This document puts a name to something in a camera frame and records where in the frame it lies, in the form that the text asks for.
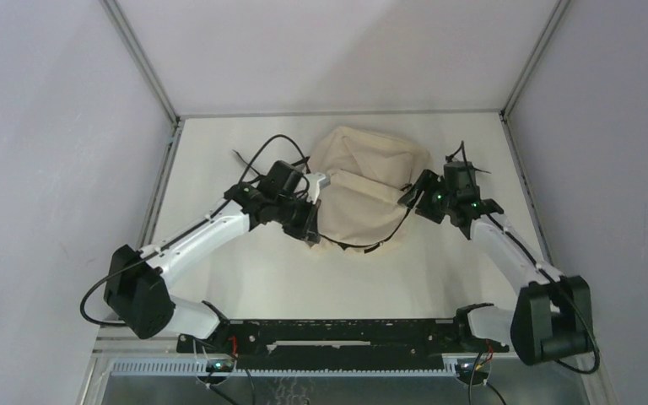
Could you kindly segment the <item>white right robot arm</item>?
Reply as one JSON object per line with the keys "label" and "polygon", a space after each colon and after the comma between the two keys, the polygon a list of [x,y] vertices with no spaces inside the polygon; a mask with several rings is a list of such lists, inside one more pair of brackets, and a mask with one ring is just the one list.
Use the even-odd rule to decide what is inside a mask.
{"label": "white right robot arm", "polygon": [[458,160],[446,162],[442,175],[423,170],[397,202],[437,224],[449,219],[516,292],[513,310],[492,303],[459,308],[455,343],[474,351],[488,340],[513,348],[525,365],[554,362],[577,374],[596,373],[602,356],[588,282],[564,275],[534,253],[505,210],[494,199],[481,197],[475,173],[472,163]]}

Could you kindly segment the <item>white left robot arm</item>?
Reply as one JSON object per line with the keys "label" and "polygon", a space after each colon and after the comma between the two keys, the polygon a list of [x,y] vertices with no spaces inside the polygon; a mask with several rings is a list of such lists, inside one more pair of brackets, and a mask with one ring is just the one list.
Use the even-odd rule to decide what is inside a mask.
{"label": "white left robot arm", "polygon": [[138,249],[118,248],[107,275],[81,299],[80,315],[101,327],[127,327],[140,339],[175,332],[197,338],[211,352],[224,349],[230,340],[225,315],[207,302],[179,298],[170,288],[206,256],[260,225],[275,222],[293,239],[318,243],[320,194],[329,184],[324,173],[305,174],[276,161],[266,175],[235,183],[200,219],[171,237]]}

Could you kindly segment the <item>beige canvas backpack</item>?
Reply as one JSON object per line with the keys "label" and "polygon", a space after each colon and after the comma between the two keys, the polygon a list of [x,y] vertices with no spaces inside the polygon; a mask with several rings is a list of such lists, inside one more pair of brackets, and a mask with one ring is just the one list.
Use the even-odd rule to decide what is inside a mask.
{"label": "beige canvas backpack", "polygon": [[310,155],[289,164],[330,179],[320,194],[321,241],[309,245],[368,254],[402,238],[410,210],[397,200],[430,167],[430,153],[390,134],[336,127]]}

